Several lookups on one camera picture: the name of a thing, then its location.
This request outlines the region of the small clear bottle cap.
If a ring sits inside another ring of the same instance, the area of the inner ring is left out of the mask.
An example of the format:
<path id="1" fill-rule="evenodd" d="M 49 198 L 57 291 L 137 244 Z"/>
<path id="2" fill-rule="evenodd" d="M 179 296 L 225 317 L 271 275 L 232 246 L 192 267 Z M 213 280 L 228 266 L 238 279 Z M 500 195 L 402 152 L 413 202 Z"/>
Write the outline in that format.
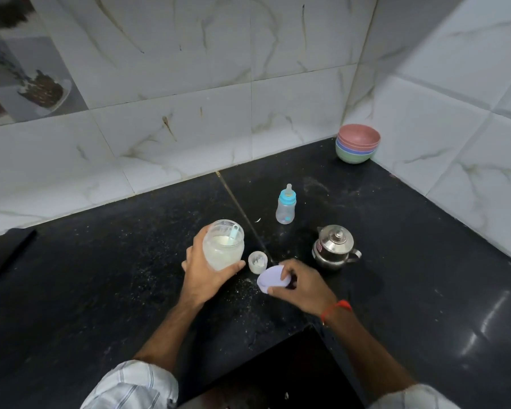
<path id="1" fill-rule="evenodd" d="M 253 274 L 260 275 L 267 269 L 268 258 L 262 251 L 254 251 L 248 256 L 248 266 Z"/>

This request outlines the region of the purple plastic bowl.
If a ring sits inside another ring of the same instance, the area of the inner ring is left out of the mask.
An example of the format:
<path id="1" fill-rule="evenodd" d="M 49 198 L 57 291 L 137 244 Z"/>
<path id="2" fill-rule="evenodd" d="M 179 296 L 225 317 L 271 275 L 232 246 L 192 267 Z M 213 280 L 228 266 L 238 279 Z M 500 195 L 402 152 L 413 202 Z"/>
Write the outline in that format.
<path id="1" fill-rule="evenodd" d="M 373 148 L 360 148 L 360 149 L 357 149 L 356 147 L 353 147 L 353 145 L 344 143 L 339 138 L 336 138 L 336 146 L 341 148 L 343 151 L 345 151 L 347 153 L 350 153 L 350 154 L 353 154 L 353 155 L 370 155 L 370 154 L 372 154 L 373 152 L 376 151 L 376 149 L 378 147 L 378 144 L 377 144 L 377 146 L 375 146 Z"/>

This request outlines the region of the lavender plastic jar lid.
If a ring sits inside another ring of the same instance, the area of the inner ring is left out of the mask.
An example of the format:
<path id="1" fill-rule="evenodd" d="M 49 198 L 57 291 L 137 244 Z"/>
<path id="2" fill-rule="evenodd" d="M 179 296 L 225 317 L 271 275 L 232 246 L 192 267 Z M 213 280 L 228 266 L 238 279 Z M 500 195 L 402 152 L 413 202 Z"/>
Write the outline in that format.
<path id="1" fill-rule="evenodd" d="M 266 269 L 259 275 L 257 285 L 261 292 L 268 294 L 268 288 L 270 287 L 286 288 L 290 285 L 292 277 L 287 273 L 284 279 L 282 279 L 283 269 L 283 265 L 276 265 Z"/>

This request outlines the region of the striped white left sleeve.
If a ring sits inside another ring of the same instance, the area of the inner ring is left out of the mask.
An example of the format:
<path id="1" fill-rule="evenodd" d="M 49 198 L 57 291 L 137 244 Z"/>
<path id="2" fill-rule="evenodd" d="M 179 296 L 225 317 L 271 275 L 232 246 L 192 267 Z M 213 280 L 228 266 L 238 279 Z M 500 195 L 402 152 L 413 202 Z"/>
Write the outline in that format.
<path id="1" fill-rule="evenodd" d="M 129 360 L 105 374 L 80 409 L 176 409 L 178 396 L 170 371 Z"/>

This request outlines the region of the person's left forearm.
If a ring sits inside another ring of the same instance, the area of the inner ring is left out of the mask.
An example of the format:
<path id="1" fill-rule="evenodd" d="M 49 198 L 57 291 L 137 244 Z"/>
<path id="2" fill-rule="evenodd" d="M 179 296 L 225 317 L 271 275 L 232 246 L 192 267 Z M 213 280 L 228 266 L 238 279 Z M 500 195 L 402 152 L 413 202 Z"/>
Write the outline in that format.
<path id="1" fill-rule="evenodd" d="M 133 359 L 172 372 L 186 334 L 204 302 L 180 299 Z"/>

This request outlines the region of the striped white right sleeve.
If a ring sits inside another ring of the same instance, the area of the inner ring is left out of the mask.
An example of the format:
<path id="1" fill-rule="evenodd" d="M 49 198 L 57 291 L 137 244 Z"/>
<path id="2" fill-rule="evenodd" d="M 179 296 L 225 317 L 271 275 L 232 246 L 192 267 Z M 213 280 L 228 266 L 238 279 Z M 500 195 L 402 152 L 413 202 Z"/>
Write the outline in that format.
<path id="1" fill-rule="evenodd" d="M 460 409 L 460 407 L 435 388 L 416 384 L 402 391 L 383 395 L 367 409 Z"/>

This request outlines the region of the green plastic bowl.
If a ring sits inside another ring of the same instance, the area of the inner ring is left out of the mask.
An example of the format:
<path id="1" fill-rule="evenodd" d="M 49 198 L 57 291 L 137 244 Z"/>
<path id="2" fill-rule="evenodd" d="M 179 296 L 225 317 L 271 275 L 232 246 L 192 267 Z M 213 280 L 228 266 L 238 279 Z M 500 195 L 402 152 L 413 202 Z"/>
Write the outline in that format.
<path id="1" fill-rule="evenodd" d="M 348 164 L 361 164 L 370 159 L 374 154 L 374 152 L 370 152 L 364 155 L 352 154 L 341 149 L 340 147 L 335 147 L 335 151 L 339 159 Z"/>

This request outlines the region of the pink plastic bowl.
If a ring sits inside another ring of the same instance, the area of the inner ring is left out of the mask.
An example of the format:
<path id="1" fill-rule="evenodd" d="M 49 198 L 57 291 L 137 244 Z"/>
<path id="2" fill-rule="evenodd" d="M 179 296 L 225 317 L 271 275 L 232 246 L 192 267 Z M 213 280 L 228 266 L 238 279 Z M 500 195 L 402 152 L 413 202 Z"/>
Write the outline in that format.
<path id="1" fill-rule="evenodd" d="M 339 129 L 337 138 L 357 149 L 373 148 L 381 142 L 381 136 L 377 130 L 361 124 L 343 125 Z"/>

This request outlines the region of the person's right hand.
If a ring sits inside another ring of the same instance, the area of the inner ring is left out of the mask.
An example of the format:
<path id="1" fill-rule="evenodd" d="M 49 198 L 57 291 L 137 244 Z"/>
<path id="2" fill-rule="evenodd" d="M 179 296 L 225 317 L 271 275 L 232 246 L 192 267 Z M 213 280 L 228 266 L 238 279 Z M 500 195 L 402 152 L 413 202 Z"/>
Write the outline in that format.
<path id="1" fill-rule="evenodd" d="M 289 259 L 280 263 L 284 266 L 282 279 L 286 274 L 296 278 L 295 288 L 291 290 L 291 301 L 303 312 L 320 317 L 320 314 L 331 304 L 338 301 L 320 273 L 297 259 Z"/>

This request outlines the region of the person's left hand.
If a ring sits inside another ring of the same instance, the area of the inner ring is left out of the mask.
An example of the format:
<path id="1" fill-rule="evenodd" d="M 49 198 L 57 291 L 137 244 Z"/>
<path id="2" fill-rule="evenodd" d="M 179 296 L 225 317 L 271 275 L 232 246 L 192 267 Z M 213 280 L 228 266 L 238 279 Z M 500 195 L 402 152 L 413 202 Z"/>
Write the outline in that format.
<path id="1" fill-rule="evenodd" d="M 193 244 L 187 248 L 186 259 L 181 264 L 185 276 L 179 304 L 186 307 L 201 308 L 225 284 L 216 281 L 216 271 L 208 265 L 204 256 L 203 238 L 209 226 L 203 227 L 193 238 Z"/>

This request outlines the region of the clear plastic powder jar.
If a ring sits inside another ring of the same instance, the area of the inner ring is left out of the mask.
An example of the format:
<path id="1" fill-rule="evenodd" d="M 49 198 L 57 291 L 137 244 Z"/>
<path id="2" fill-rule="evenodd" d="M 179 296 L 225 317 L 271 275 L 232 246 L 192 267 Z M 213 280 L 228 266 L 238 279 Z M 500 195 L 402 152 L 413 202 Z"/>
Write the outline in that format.
<path id="1" fill-rule="evenodd" d="M 222 270 L 241 260 L 245 243 L 227 246 L 231 227 L 235 221 L 222 219 L 212 223 L 203 238 L 203 252 L 208 265 L 215 271 Z"/>

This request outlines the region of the red thread wristband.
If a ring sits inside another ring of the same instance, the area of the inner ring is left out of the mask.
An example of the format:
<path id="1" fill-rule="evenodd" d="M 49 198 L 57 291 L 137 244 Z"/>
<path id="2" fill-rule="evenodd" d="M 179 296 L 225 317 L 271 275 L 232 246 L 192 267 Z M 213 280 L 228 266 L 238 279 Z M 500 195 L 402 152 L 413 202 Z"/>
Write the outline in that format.
<path id="1" fill-rule="evenodd" d="M 330 321 L 332 320 L 332 317 L 334 317 L 338 311 L 345 311 L 350 314 L 353 313 L 353 309 L 351 307 L 351 304 L 344 299 L 341 299 L 331 305 L 329 305 L 321 314 L 320 314 L 320 321 L 323 325 L 329 325 Z"/>

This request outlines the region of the person's right forearm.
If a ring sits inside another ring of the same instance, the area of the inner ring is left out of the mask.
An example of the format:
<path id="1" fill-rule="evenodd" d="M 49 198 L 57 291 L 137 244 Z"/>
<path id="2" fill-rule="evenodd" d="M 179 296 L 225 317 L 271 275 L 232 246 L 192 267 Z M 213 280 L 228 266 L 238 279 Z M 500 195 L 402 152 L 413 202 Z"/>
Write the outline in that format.
<path id="1" fill-rule="evenodd" d="M 409 372 L 365 329 L 354 313 L 337 311 L 329 327 L 347 352 L 370 402 L 416 384 Z"/>

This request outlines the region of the baby bottle with blue collar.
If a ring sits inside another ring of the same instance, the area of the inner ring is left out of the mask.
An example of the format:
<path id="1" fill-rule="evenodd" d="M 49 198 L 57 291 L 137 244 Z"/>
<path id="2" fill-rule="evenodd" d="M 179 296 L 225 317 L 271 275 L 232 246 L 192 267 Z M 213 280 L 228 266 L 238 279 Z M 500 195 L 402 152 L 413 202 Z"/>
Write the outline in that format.
<path id="1" fill-rule="evenodd" d="M 283 225 L 291 224 L 295 217 L 295 206 L 297 203 L 296 192 L 293 191 L 292 184 L 287 184 L 278 198 L 276 210 L 276 220 Z"/>

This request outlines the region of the stainless steel lidded pot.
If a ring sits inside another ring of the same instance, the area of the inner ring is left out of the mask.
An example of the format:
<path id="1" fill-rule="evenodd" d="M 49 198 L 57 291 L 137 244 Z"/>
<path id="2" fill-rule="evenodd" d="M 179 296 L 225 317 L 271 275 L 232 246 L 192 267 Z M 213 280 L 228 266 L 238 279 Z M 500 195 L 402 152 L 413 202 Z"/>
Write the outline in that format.
<path id="1" fill-rule="evenodd" d="M 353 235 L 340 225 L 317 227 L 318 238 L 313 244 L 312 255 L 320 268 L 340 270 L 347 263 L 362 258 L 362 253 L 354 248 Z"/>

